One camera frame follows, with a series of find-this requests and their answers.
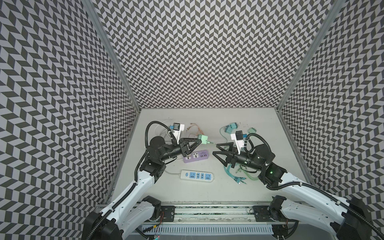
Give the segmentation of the purple power strip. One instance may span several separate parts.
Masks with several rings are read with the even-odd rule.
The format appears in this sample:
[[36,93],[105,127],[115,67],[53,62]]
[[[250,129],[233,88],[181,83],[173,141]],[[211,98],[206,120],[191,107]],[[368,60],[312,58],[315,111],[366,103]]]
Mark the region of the purple power strip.
[[208,150],[196,151],[196,152],[191,153],[190,155],[192,155],[192,159],[190,159],[190,160],[185,160],[183,157],[183,162],[185,164],[197,162],[197,161],[202,161],[202,160],[207,160],[209,158]]

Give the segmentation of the light green charger plug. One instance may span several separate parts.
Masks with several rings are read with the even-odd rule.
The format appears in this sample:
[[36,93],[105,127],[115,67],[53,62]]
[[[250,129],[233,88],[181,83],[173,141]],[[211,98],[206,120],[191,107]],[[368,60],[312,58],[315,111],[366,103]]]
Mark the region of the light green charger plug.
[[208,137],[205,135],[199,135],[198,136],[199,140],[201,140],[202,144],[207,144],[208,143]]

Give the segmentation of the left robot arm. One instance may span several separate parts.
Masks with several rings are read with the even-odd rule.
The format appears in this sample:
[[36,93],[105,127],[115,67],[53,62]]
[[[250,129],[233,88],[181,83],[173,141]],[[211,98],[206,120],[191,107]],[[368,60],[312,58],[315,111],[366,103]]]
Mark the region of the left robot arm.
[[[152,125],[160,125],[171,136],[166,144],[161,136],[148,139]],[[157,222],[161,219],[161,201],[151,196],[144,197],[165,172],[168,163],[178,156],[190,155],[202,139],[182,138],[184,125],[175,123],[168,127],[162,122],[152,121],[145,130],[145,152],[135,170],[134,180],[122,193],[99,213],[90,213],[84,222],[83,240],[124,240],[138,230],[145,221]]]

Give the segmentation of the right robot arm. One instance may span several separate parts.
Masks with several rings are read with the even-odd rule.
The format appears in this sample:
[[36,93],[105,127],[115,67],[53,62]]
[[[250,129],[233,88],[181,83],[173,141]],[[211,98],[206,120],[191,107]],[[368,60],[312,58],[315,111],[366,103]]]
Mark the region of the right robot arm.
[[384,234],[372,222],[367,205],[355,197],[338,197],[311,185],[273,162],[276,157],[268,142],[256,133],[237,131],[232,143],[217,144],[213,152],[225,167],[240,165],[259,172],[260,182],[270,191],[282,191],[305,202],[304,206],[275,196],[268,207],[276,221],[293,220],[322,229],[339,240],[368,240],[372,233]]

